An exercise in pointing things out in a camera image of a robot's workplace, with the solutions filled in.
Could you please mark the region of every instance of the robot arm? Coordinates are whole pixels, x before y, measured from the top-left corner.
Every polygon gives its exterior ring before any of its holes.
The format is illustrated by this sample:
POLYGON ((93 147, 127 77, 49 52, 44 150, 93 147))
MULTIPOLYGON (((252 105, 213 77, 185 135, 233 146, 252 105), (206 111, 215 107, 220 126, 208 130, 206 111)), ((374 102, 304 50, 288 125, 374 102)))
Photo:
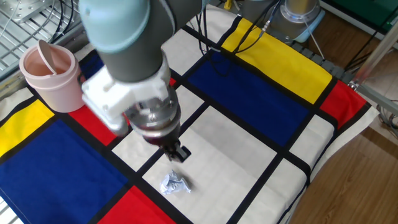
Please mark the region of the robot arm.
POLYGON ((146 141, 183 161, 180 106, 169 86, 161 45, 199 14, 209 0, 81 0, 87 36, 105 66, 82 85, 83 100, 115 134, 128 131, 124 115, 146 141))

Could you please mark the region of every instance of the mondrian pattern tablecloth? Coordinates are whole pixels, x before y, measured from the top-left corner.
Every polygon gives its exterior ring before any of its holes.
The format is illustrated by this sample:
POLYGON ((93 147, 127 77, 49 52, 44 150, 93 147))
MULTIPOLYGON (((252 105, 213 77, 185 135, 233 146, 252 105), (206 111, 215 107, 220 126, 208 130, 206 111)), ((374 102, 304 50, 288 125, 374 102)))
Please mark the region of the mondrian pattern tablecloth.
MULTIPOLYGON (((24 223, 286 223, 328 158, 377 115, 271 36, 233 55, 250 23, 207 14, 220 52, 203 57, 190 29, 164 45, 192 152, 183 164, 134 131, 117 138, 87 107, 56 113, 27 88, 0 102, 0 196, 24 223), (172 169, 190 194, 159 193, 172 169)), ((103 66, 96 52, 80 64, 87 77, 103 66)))

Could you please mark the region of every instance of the pink cup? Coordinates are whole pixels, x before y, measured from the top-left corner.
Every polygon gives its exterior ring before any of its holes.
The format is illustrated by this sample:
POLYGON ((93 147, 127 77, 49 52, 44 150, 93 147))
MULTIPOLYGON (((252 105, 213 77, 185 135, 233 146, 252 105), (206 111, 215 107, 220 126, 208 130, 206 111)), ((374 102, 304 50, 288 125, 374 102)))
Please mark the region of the pink cup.
POLYGON ((50 44, 56 75, 51 72, 38 46, 27 49, 19 60, 19 68, 28 84, 33 87, 51 109, 68 113, 84 105, 78 82, 81 73, 75 56, 66 48, 50 44))

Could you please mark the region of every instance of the black stripe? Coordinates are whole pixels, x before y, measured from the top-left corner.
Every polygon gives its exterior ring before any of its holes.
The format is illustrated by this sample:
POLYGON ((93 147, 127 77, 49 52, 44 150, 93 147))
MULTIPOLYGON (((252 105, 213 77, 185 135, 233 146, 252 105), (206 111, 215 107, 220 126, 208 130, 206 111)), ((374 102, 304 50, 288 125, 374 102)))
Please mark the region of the black stripe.
MULTIPOLYGON (((131 128, 131 126, 129 125, 129 131, 127 132, 126 136, 129 135, 131 132, 132 132, 132 128, 131 128)), ((123 141, 123 139, 124 139, 126 136, 124 136, 124 137, 116 136, 116 138, 113 139, 113 140, 106 146, 106 148, 107 148, 108 150, 113 150, 121 141, 123 141)))
POLYGON ((208 103, 210 106, 214 107, 214 109, 218 110, 221 114, 226 116, 228 119, 236 123, 238 126, 243 128, 245 131, 253 135, 256 139, 260 140, 267 146, 269 146, 271 149, 275 150, 275 152, 282 152, 283 148, 278 145, 276 142, 268 138, 267 136, 263 135, 260 131, 258 131, 256 128, 252 127, 250 124, 247 124, 242 118, 239 116, 235 115, 234 113, 230 112, 230 110, 226 109, 223 105, 221 105, 219 102, 215 101, 213 98, 209 97, 206 95, 204 92, 199 90, 197 87, 192 85, 190 82, 184 80, 181 78, 180 75, 175 75, 175 73, 172 72, 172 77, 176 79, 178 82, 182 84, 185 88, 190 90, 192 93, 194 93, 196 96, 201 98, 204 102, 208 103))
POLYGON ((23 148, 26 147, 31 141, 33 141, 37 136, 39 136, 44 130, 46 130, 51 124, 56 122, 58 118, 56 116, 52 116, 49 120, 47 120, 43 125, 41 125, 39 128, 37 128, 32 134, 27 136, 24 140, 22 140, 18 145, 10 149, 8 152, 3 154, 0 157, 0 166, 6 162, 8 159, 10 159, 12 156, 16 155, 19 151, 21 151, 23 148))
POLYGON ((100 222, 102 218, 124 197, 133 186, 132 182, 127 182, 106 204, 91 218, 88 224, 100 222))
POLYGON ((117 168, 127 179, 128 183, 124 186, 117 196, 114 196, 112 201, 108 202, 105 208, 101 209, 93 220, 104 217, 114 205, 123 197, 122 192, 127 192, 126 187, 136 185, 147 197, 149 197, 157 206, 159 206, 171 219, 175 222, 179 220, 188 220, 180 211, 178 211, 170 202, 168 202, 160 193, 158 193, 152 186, 150 186, 142 177, 138 176, 134 170, 129 167, 122 159, 115 153, 110 151, 99 140, 97 140, 90 132, 75 121, 69 114, 58 114, 60 119, 67 124, 74 132, 83 138, 93 149, 100 153, 112 166, 117 168))
MULTIPOLYGON (((253 67, 252 65, 250 65, 247 62, 241 60, 240 58, 232 56, 230 52, 222 50, 222 54, 226 55, 231 61, 235 62, 236 64, 238 64, 238 65, 242 66, 243 68, 249 70, 251 73, 261 77, 264 81, 266 81, 268 83, 271 83, 272 86, 276 86, 279 91, 281 91, 282 93, 285 93, 290 98, 292 98, 293 100, 297 101, 298 103, 300 103, 301 105, 303 105, 304 107, 306 107, 309 110, 308 115, 302 121, 302 124, 300 124, 299 128, 296 130, 294 135, 289 139, 288 143, 283 148, 283 150, 280 149, 279 145, 277 145, 277 144, 274 144, 272 146, 272 141, 265 140, 265 139, 267 139, 266 136, 264 136, 262 133, 258 133, 258 131, 256 129, 252 128, 250 125, 245 124, 244 121, 240 121, 240 118, 233 118, 234 115, 231 114, 231 112, 229 112, 227 109, 223 108, 223 106, 219 105, 212 98, 206 96, 206 94, 204 94, 199 89, 197 89, 195 86, 190 84, 185 78, 181 78, 175 72, 172 72, 172 76, 177 82, 181 83, 185 88, 188 88, 194 94, 196 94, 201 99, 203 99, 205 102, 209 103, 211 106, 216 108, 216 110, 218 110, 220 113, 224 114, 227 118, 229 118, 230 120, 234 121, 240 127, 242 127, 247 132, 252 134, 255 138, 257 138, 258 140, 262 141, 264 144, 270 146, 271 149, 275 150, 278 153, 278 156, 280 156, 281 158, 287 159, 293 165, 295 165, 296 167, 301 169, 305 173, 305 175, 307 177, 305 186, 308 186, 310 184, 311 167, 306 162, 304 162, 303 160, 298 158, 296 155, 294 155, 291 152, 289 152, 289 149, 292 147, 292 145, 297 140, 297 138, 301 135, 301 133, 305 129, 305 127, 307 127, 308 123, 313 118, 315 112, 318 111, 319 106, 322 105, 322 103, 325 101, 327 96, 330 94, 330 92, 332 91, 332 89, 336 85, 337 80, 334 79, 334 78, 331 79, 331 82, 326 86, 326 88, 324 89, 322 94, 318 97, 317 101, 313 105, 313 104, 307 102, 306 100, 304 100, 303 98, 297 96, 295 93, 292 93, 290 90, 286 89, 284 86, 280 85, 279 83, 276 83, 274 80, 270 79, 268 76, 264 75, 260 70, 258 70, 258 68, 253 67)), ((204 57, 201 58, 201 60, 199 60, 195 64, 194 68, 190 69, 185 74, 185 76, 192 75, 196 71, 196 69, 198 67, 202 66, 203 63, 205 63, 205 62, 206 62, 206 59, 204 57)), ((266 169, 267 172, 264 171, 264 177, 268 177, 269 178, 272 175, 272 173, 275 171, 277 166, 279 165, 280 161, 277 164, 275 164, 274 167, 270 167, 269 169, 266 169)), ((232 223, 239 221, 239 219, 243 216, 244 212, 250 206, 252 200, 254 200, 254 198, 256 197, 258 192, 264 186, 266 181, 267 181, 267 179, 261 179, 261 180, 258 180, 256 182, 256 189, 251 191, 251 192, 249 192, 246 195, 247 200, 244 200, 240 204, 239 208, 235 211, 233 217, 231 217, 231 222, 232 223)))
MULTIPOLYGON (((311 105, 310 110, 308 112, 308 115, 304 118, 300 126, 296 129, 296 131, 293 133, 292 137, 287 141, 287 144, 285 145, 285 148, 287 151, 291 149, 291 147, 294 145, 294 143, 297 141, 297 139, 300 137, 300 135, 303 133, 304 129, 308 126, 309 122, 312 120, 314 115, 316 114, 317 111, 319 111, 319 107, 323 104, 323 102, 326 100, 327 96, 330 94, 332 89, 335 87, 337 84, 337 79, 332 78, 332 80, 329 82, 329 84, 326 86, 324 91, 321 93, 319 98, 316 100, 314 105, 311 105)), ((284 154, 284 157, 288 161, 293 161, 293 165, 297 166, 299 169, 301 169, 306 177, 306 186, 308 187, 311 183, 311 167, 309 164, 301 160, 299 157, 296 155, 292 154, 291 152, 288 152, 284 154)))
POLYGON ((163 156, 164 151, 158 149, 137 171, 137 174, 142 177, 148 170, 155 165, 155 163, 163 156))
POLYGON ((279 221, 277 222, 277 224, 280 224, 280 223, 281 223, 282 219, 285 218, 285 215, 290 211, 290 209, 292 209, 294 203, 297 201, 297 199, 299 199, 300 195, 304 192, 304 190, 305 190, 306 188, 307 188, 307 187, 304 186, 304 187, 301 189, 301 191, 298 193, 298 195, 297 195, 296 198, 293 200, 293 202, 289 205, 289 207, 284 211, 284 213, 282 214, 282 216, 279 218, 279 221))
POLYGON ((239 23, 241 22, 242 17, 238 16, 235 18, 234 22, 232 23, 232 26, 225 32, 225 34, 219 39, 219 41, 216 44, 216 48, 220 49, 223 43, 226 41, 230 35, 235 32, 236 28, 238 28, 239 23))
POLYGON ((34 96, 30 97, 27 100, 24 100, 22 102, 20 102, 17 106, 14 107, 14 109, 12 109, 10 111, 10 113, 3 118, 0 121, 0 128, 14 115, 16 114, 18 111, 23 110, 25 108, 27 108, 29 105, 31 105, 33 102, 35 102, 37 100, 37 98, 35 98, 34 96))
POLYGON ((324 119, 325 121, 329 122, 334 128, 335 128, 335 133, 333 135, 337 134, 337 127, 338 127, 338 122, 337 119, 332 117, 332 115, 324 112, 323 110, 319 109, 317 112, 315 112, 317 116, 320 118, 324 119))
POLYGON ((165 197, 156 191, 144 179, 138 178, 135 186, 144 193, 151 201, 153 201, 166 215, 168 215, 175 223, 192 223, 183 213, 174 207, 165 197))
MULTIPOLYGON (((372 107, 369 103, 366 103, 349 121, 347 121, 347 123, 345 123, 339 130, 337 130, 337 120, 336 118, 330 116, 329 114, 327 114, 326 112, 322 111, 322 110, 318 110, 317 111, 317 115, 319 117, 321 117, 322 119, 326 120, 327 122, 331 123, 334 127, 335 127, 335 132, 333 134, 333 137, 330 139, 330 141, 328 142, 328 144, 325 146, 325 148, 322 150, 321 154, 319 155, 317 161, 315 162, 314 166, 312 167, 315 168, 315 166, 318 164, 319 160, 322 158, 322 156, 324 155, 324 153, 326 152, 326 150, 329 148, 329 146, 336 140, 336 138, 340 135, 343 134, 349 127, 351 127, 352 125, 354 125, 356 122, 358 122, 362 116, 364 116, 366 114, 366 112, 368 112, 368 110, 370 109, 370 107, 372 107)), ((283 217, 286 215, 287 212, 289 212, 289 210, 292 208, 293 204, 295 203, 295 201, 298 199, 298 197, 301 195, 301 193, 303 192, 304 188, 301 190, 301 192, 296 196, 295 200, 290 204, 289 208, 285 210, 285 212, 283 213, 283 215, 281 216, 281 218, 278 221, 278 224, 282 221, 283 217)))
MULTIPOLYGON (((180 130, 180 136, 199 118, 200 115, 205 112, 209 107, 209 104, 203 103, 182 125, 180 130)), ((163 156, 164 151, 158 149, 145 163, 142 165, 137 174, 142 177, 148 170, 155 165, 155 163, 163 156)))
POLYGON ((265 171, 261 174, 260 178, 256 181, 253 187, 250 189, 249 193, 245 196, 239 207, 235 210, 232 214, 231 218, 229 218, 227 223, 238 223, 238 221, 242 218, 243 214, 249 208, 250 204, 253 200, 257 197, 257 194, 260 192, 262 187, 266 184, 269 177, 272 173, 276 170, 279 166, 280 162, 282 161, 283 157, 280 154, 277 154, 265 171))
POLYGON ((204 102, 200 107, 193 112, 193 114, 181 125, 180 136, 202 115, 206 109, 209 108, 209 104, 204 102))
POLYGON ((322 150, 322 153, 319 155, 319 157, 318 157, 317 161, 315 162, 314 166, 312 167, 312 169, 315 168, 315 166, 317 166, 319 160, 322 158, 322 156, 324 155, 326 150, 329 148, 329 146, 333 143, 333 141, 335 141, 336 138, 338 136, 340 136, 341 134, 343 134, 349 127, 351 127, 353 124, 358 122, 362 118, 362 116, 364 116, 366 114, 366 112, 368 112, 370 107, 372 107, 372 106, 368 102, 366 102, 366 104, 349 121, 347 121, 344 125, 342 125, 342 127, 339 130, 335 129, 335 130, 337 130, 337 131, 335 131, 336 134, 333 135, 332 139, 322 150))
POLYGON ((207 39, 204 35, 200 35, 196 30, 192 29, 191 27, 185 25, 181 29, 183 29, 185 32, 192 35, 194 38, 205 43, 206 45, 208 45, 210 47, 216 47, 213 41, 211 41, 210 39, 207 39))
POLYGON ((231 223, 235 223, 234 221, 239 221, 239 219, 243 216, 243 213, 247 210, 247 208, 250 206, 252 200, 256 197, 258 192, 261 190, 262 186, 267 182, 268 178, 272 175, 272 173, 275 171, 277 166, 279 165, 280 161, 282 159, 286 159, 289 162, 291 162, 293 165, 301 169, 304 174, 307 176, 307 185, 309 184, 310 180, 310 173, 311 173, 311 168, 310 166, 305 163, 303 160, 298 158, 296 155, 292 154, 291 152, 287 151, 286 149, 280 147, 277 143, 275 143, 273 140, 269 139, 267 136, 263 135, 261 132, 259 132, 257 129, 253 128, 250 124, 247 124, 245 121, 243 121, 240 117, 236 116, 232 112, 230 112, 228 109, 224 108, 222 105, 220 105, 217 101, 213 100, 203 92, 201 92, 199 89, 197 89, 195 86, 187 82, 186 80, 182 79, 179 77, 179 75, 176 75, 175 73, 172 73, 172 76, 174 76, 174 79, 176 79, 178 82, 182 82, 182 85, 189 89, 192 93, 196 94, 196 96, 200 97, 202 100, 205 102, 209 103, 214 109, 218 110, 221 114, 229 118, 231 121, 236 123, 238 126, 243 128, 245 131, 247 131, 249 134, 254 136, 256 139, 260 140, 262 143, 265 145, 269 146, 272 150, 274 150, 277 153, 277 157, 280 158, 278 159, 278 163, 273 163, 270 164, 267 169, 263 173, 263 178, 257 180, 255 183, 255 188, 246 195, 246 200, 244 200, 238 209, 234 212, 233 218, 231 220, 231 223))
POLYGON ((58 117, 79 137, 84 139, 93 149, 95 149, 99 154, 101 154, 108 162, 110 162, 115 168, 117 168, 120 173, 122 173, 129 180, 133 179, 135 176, 134 170, 129 167, 125 162, 115 155, 111 150, 109 150, 100 140, 94 137, 89 131, 87 131, 79 122, 73 119, 69 114, 59 113, 58 117))

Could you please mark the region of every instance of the metal shelf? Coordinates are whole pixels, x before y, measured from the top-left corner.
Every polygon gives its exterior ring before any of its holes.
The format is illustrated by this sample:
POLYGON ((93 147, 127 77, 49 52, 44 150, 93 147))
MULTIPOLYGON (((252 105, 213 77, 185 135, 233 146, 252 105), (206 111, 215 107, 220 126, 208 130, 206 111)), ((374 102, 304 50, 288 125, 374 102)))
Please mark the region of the metal shelf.
MULTIPOLYGON (((62 32, 70 18, 72 12, 71 1, 62 0, 64 20, 60 26, 62 32)), ((3 36, 0 38, 0 80, 7 77, 10 71, 14 71, 18 66, 18 61, 22 54, 38 40, 50 41, 61 17, 61 2, 55 0, 55 7, 47 7, 33 18, 17 23, 10 21, 3 36)), ((73 0, 74 13, 69 30, 79 24, 80 16, 78 11, 78 0, 73 0)), ((0 30, 3 30, 9 16, 0 12, 0 30)))

